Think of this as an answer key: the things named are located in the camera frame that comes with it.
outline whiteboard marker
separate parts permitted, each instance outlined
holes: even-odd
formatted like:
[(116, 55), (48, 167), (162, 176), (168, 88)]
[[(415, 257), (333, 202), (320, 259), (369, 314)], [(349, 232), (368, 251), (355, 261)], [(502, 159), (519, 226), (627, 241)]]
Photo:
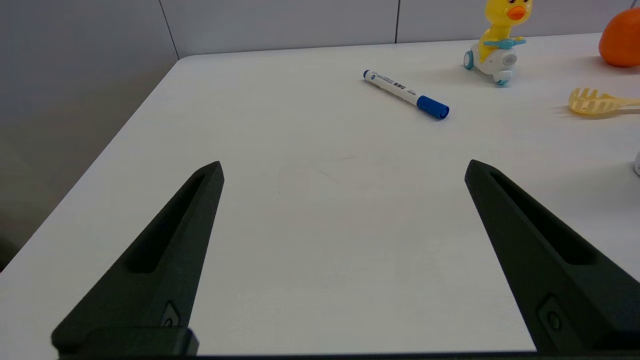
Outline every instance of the whiteboard marker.
[(375, 71), (367, 70), (364, 72), (363, 76), (367, 82), (394, 94), (406, 102), (416, 105), (418, 109), (425, 111), (438, 120), (446, 118), (449, 114), (449, 107), (445, 104), (441, 104), (429, 97), (420, 95), (415, 90), (407, 88), (397, 81), (391, 80), (386, 76), (382, 76)]

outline orange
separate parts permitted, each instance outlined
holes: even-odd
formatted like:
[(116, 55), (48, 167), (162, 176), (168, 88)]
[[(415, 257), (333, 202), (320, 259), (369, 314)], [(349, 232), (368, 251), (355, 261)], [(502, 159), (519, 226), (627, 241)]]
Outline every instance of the orange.
[(609, 65), (640, 65), (640, 8), (617, 14), (600, 39), (600, 55)]

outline gray wall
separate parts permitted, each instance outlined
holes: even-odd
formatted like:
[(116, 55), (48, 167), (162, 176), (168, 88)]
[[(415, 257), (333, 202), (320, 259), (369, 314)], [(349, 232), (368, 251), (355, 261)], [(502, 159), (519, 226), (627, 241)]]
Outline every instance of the gray wall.
[(0, 3), (0, 263), (177, 61), (157, 0)]
[(397, 0), (161, 0), (178, 55), (395, 41)]
[[(535, 0), (518, 36), (599, 33), (632, 0)], [(397, 42), (480, 38), (488, 28), (485, 0), (401, 0)]]
[[(531, 19), (514, 32), (601, 31), (631, 3), (536, 0)], [(478, 38), (487, 27), (484, 4), (0, 2), (0, 266), (71, 189), (178, 55)]]

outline white toy scooter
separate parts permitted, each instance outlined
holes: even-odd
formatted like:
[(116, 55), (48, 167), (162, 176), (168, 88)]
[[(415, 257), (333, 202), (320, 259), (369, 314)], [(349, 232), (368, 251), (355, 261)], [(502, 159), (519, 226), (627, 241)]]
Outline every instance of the white toy scooter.
[(526, 40), (513, 40), (512, 38), (505, 38), (498, 42), (485, 41), (485, 45), (495, 46), (498, 47), (498, 49), (489, 54), (484, 60), (484, 63), (476, 60), (479, 58), (478, 44), (474, 44), (471, 50), (465, 54), (465, 68), (472, 70), (474, 67), (477, 67), (485, 74), (492, 75), (496, 84), (504, 86), (511, 79), (511, 68), (518, 60), (518, 56), (516, 56), (513, 47), (526, 42)]

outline blue marker cap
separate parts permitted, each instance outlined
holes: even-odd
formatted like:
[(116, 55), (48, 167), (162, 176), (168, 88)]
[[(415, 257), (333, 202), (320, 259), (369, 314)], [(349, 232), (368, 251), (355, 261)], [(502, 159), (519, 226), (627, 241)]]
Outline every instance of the blue marker cap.
[(426, 112), (427, 114), (435, 117), (438, 120), (446, 118), (449, 114), (448, 106), (430, 99), (424, 95), (418, 98), (418, 102), (415, 105), (418, 107), (418, 109)]

